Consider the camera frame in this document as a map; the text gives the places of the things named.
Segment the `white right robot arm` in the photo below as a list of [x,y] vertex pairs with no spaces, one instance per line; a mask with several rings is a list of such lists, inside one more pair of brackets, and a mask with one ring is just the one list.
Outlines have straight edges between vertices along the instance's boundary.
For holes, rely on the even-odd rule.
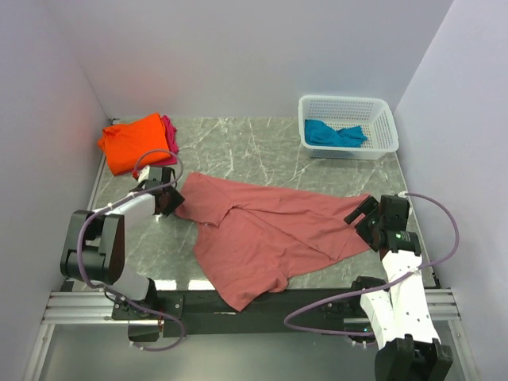
[[370,292],[360,289],[348,297],[348,307],[368,317],[375,334],[377,380],[443,380],[453,354],[433,325],[420,266],[421,245],[407,229],[410,203],[384,195],[364,199],[344,222],[380,256],[387,286]]

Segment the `salmon pink t-shirt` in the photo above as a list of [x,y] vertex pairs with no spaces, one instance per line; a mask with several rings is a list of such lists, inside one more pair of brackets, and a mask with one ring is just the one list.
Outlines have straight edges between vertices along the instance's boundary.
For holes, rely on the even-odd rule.
[[192,172],[176,210],[195,222],[194,254],[222,299],[242,311],[288,280],[368,250],[344,222],[366,195],[335,197],[266,187]]

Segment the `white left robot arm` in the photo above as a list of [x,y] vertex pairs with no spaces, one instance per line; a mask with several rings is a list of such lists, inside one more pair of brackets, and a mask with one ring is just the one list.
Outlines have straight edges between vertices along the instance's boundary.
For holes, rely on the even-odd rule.
[[147,166],[135,177],[128,195],[98,210],[71,215],[60,259],[60,273],[96,287],[105,287],[122,308],[148,319],[164,309],[155,281],[125,264],[125,234],[138,221],[167,216],[183,204],[172,167]]

